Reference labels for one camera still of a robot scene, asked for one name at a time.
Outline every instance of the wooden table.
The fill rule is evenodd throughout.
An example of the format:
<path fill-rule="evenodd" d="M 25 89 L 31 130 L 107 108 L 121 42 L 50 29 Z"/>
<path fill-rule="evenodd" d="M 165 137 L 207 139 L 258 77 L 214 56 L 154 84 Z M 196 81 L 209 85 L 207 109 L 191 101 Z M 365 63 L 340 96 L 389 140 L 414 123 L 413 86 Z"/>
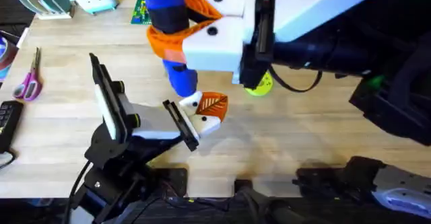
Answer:
<path fill-rule="evenodd" d="M 136 0 L 120 0 L 116 11 L 97 16 L 81 9 L 72 20 L 35 19 L 0 100 L 10 100 L 23 80 L 36 47 L 42 48 L 44 88 L 26 104 L 13 148 L 19 156 L 0 171 L 0 198 L 66 197 L 86 159 L 94 129 L 102 122 L 96 106 L 89 52 L 111 77 L 125 82 L 132 102 L 159 106 L 179 100 L 145 36 L 146 26 L 131 25 Z M 315 72 L 277 68 L 296 87 L 307 87 Z M 232 85 L 230 73 L 199 72 L 199 89 L 229 96 L 222 127 L 191 153 L 180 144 L 155 166 L 189 170 L 189 196 L 230 196 L 237 177 L 251 178 L 264 194 L 298 196 L 290 181 L 298 167 L 323 162 L 342 167 L 353 155 L 431 176 L 431 149 L 391 136 L 368 122 L 347 101 L 359 79 L 325 74 L 307 94 L 276 85 L 262 98 Z"/>

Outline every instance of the green circuit board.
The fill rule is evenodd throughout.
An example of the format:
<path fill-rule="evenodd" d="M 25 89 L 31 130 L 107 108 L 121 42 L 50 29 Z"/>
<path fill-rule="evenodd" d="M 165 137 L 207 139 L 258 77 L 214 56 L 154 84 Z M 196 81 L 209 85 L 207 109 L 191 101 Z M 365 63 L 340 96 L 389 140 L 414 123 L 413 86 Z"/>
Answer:
<path fill-rule="evenodd" d="M 145 0 L 136 1 L 131 23 L 137 25 L 151 25 L 151 19 L 147 10 L 147 5 L 145 4 Z"/>

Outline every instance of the cable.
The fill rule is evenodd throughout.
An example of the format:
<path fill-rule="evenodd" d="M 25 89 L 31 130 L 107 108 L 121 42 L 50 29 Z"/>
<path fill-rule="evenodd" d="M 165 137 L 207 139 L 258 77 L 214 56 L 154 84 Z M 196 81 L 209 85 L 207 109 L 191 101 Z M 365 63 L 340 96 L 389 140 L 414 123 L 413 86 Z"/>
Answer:
<path fill-rule="evenodd" d="M 308 89 L 296 89 L 290 85 L 288 85 L 283 79 L 281 79 L 280 76 L 278 76 L 278 74 L 275 72 L 274 68 L 270 65 L 268 68 L 268 71 L 271 73 L 271 76 L 284 88 L 295 92 L 295 93 L 305 93 L 308 92 L 312 89 L 314 89 L 320 82 L 323 76 L 323 72 L 322 71 L 318 71 L 317 75 L 316 75 L 316 79 L 314 80 L 313 84 L 308 88 Z"/>
<path fill-rule="evenodd" d="M 82 168 L 81 172 L 79 173 L 78 177 L 75 180 L 75 183 L 73 183 L 72 189 L 70 190 L 69 199 L 67 200 L 66 209 L 65 209 L 65 217 L 63 218 L 62 224 L 69 224 L 70 222 L 70 205 L 72 203 L 73 195 L 75 195 L 76 188 L 78 187 L 79 181 L 81 181 L 82 176 L 86 172 L 88 166 L 90 165 L 90 161 L 87 161 L 85 166 Z"/>
<path fill-rule="evenodd" d="M 142 215 L 142 213 L 148 208 L 150 207 L 150 205 L 154 204 L 157 200 L 160 200 L 159 197 L 153 199 L 152 201 L 148 202 L 144 208 L 139 212 L 139 214 L 133 219 L 133 221 L 130 224 L 134 224 L 135 221 L 138 219 L 138 217 L 140 217 Z"/>
<path fill-rule="evenodd" d="M 12 150 L 9 149 L 9 150 L 6 150 L 5 152 L 10 154 L 12 156 L 12 158 L 9 161 L 7 161 L 6 163 L 4 163 L 3 165 L 0 165 L 0 170 L 3 169 L 4 167 L 8 166 L 9 164 L 11 164 L 16 159 L 16 155 Z"/>

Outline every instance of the orange object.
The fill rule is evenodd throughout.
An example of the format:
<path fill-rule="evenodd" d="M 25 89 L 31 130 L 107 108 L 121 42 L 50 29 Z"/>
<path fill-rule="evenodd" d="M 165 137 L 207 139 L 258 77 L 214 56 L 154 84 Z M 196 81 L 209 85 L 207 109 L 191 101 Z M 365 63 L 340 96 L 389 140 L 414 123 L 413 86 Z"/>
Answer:
<path fill-rule="evenodd" d="M 185 3 L 189 9 L 210 18 L 210 20 L 175 34 L 165 34 L 150 26 L 147 30 L 148 40 L 154 53 L 162 59 L 186 63 L 183 53 L 183 40 L 222 17 L 221 13 L 206 0 L 185 0 Z"/>
<path fill-rule="evenodd" d="M 221 13 L 216 10 L 207 0 L 185 0 L 186 6 L 189 9 L 204 15 L 213 20 L 218 20 L 222 17 Z"/>
<path fill-rule="evenodd" d="M 228 96 L 220 93 L 203 92 L 196 114 L 204 116 L 217 116 L 224 120 L 228 111 Z"/>
<path fill-rule="evenodd" d="M 211 23 L 213 23 L 212 20 L 202 22 L 174 34 L 165 34 L 150 26 L 147 30 L 148 41 L 154 53 L 162 59 L 186 63 L 183 53 L 183 40 Z"/>

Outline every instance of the scissors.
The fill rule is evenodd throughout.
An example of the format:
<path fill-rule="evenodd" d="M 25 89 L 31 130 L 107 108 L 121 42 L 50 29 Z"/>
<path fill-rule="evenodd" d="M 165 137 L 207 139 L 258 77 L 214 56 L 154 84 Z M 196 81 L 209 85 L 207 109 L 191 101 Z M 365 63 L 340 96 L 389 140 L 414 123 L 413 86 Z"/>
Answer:
<path fill-rule="evenodd" d="M 32 101 L 36 99 L 42 89 L 42 84 L 39 82 L 38 71 L 40 62 L 40 49 L 36 49 L 34 54 L 32 68 L 27 73 L 24 81 L 16 87 L 13 96 L 16 99 L 24 99 L 25 101 Z"/>

